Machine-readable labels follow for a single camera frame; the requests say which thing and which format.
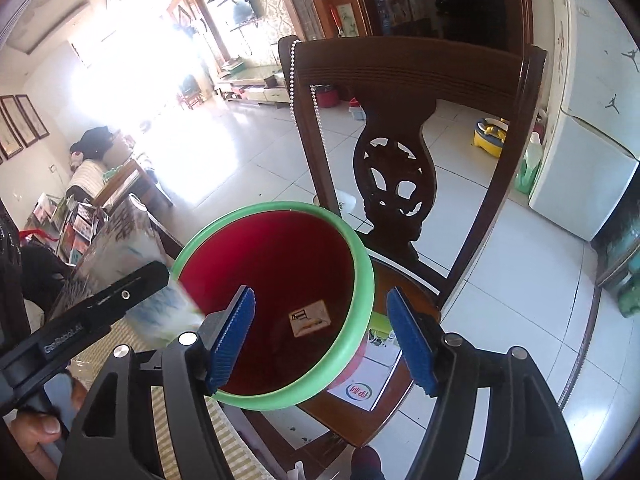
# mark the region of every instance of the patterned wallpaper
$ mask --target patterned wallpaper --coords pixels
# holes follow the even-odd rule
[[[220,36],[231,56],[242,56],[250,66],[274,64],[270,47],[289,34],[293,24],[283,0],[253,0],[260,19],[239,30],[220,30]]]

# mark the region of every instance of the yellow checkered tablecloth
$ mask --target yellow checkered tablecloth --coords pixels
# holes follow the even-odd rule
[[[89,388],[108,355],[119,344],[127,344],[135,351],[150,349],[148,345],[138,338],[126,321],[121,319],[111,327],[111,333],[100,339],[100,341],[95,342],[72,360],[69,367],[71,373]],[[164,476],[166,480],[179,480],[180,472],[175,461],[169,426],[166,421],[162,388],[154,387],[152,389],[152,402],[154,422],[156,424],[156,439],[158,440],[158,450],[162,468],[164,469]],[[258,459],[242,441],[238,432],[229,423],[218,402],[213,398],[207,399],[207,408],[209,409],[213,429],[216,431],[226,461],[236,480],[273,480],[273,477],[258,462]]]

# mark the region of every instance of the picture frame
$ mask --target picture frame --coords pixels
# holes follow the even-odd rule
[[[24,111],[20,108],[20,105],[14,96],[0,96],[0,106],[2,107],[2,111],[5,116],[14,127],[14,132],[18,135],[25,148],[28,148],[35,142],[38,142],[38,137],[36,136],[30,121]]]
[[[38,115],[36,109],[33,107],[31,103],[31,99],[26,94],[18,94],[15,96],[15,100],[20,107],[20,110],[24,112],[24,116],[27,117],[27,120],[31,124],[34,133],[39,139],[44,139],[49,136],[49,131],[47,127],[42,122],[42,119]]]
[[[0,152],[9,160],[23,149],[9,119],[5,116],[2,107],[0,107]]]

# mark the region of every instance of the finger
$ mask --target finger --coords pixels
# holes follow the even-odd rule
[[[82,383],[78,381],[75,377],[72,378],[73,381],[73,389],[71,390],[71,405],[79,410],[84,403],[84,399],[86,397],[86,388],[82,386]]]
[[[20,449],[29,454],[38,444],[48,444],[59,439],[60,421],[51,415],[20,412],[11,421],[9,430]]]

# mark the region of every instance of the refrigerator door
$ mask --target refrigerator door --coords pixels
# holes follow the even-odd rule
[[[637,167],[638,161],[611,139],[561,112],[529,205],[560,227],[591,241]]]
[[[562,110],[640,158],[640,53],[608,0],[568,0],[569,67]]]

